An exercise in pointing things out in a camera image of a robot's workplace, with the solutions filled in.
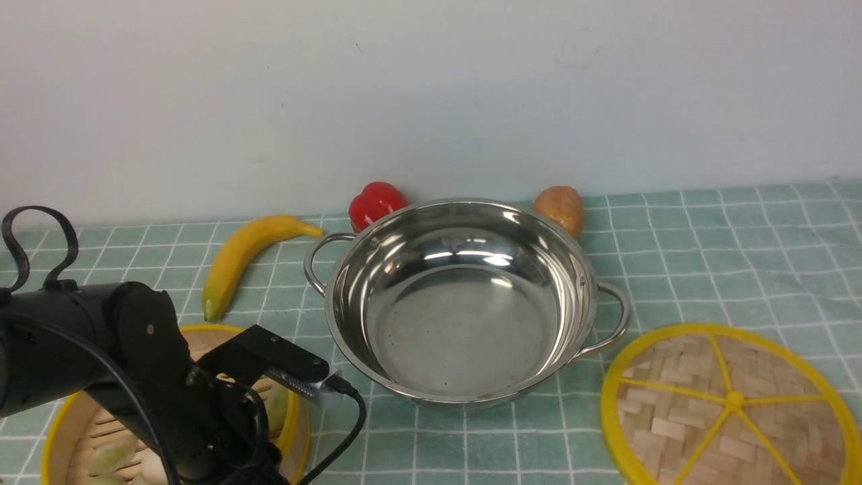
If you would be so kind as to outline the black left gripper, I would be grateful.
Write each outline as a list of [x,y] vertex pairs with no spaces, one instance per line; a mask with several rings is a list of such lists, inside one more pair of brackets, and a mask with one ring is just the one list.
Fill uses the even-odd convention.
[[246,389],[197,370],[166,292],[126,282],[87,286],[100,311],[96,340],[153,415],[164,451],[187,484],[284,484]]

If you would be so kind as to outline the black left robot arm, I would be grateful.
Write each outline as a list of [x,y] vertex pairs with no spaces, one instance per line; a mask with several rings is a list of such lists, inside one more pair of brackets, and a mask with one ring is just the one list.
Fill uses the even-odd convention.
[[191,356],[167,292],[139,282],[2,291],[2,415],[86,393],[166,463],[170,484],[286,484],[239,335]]

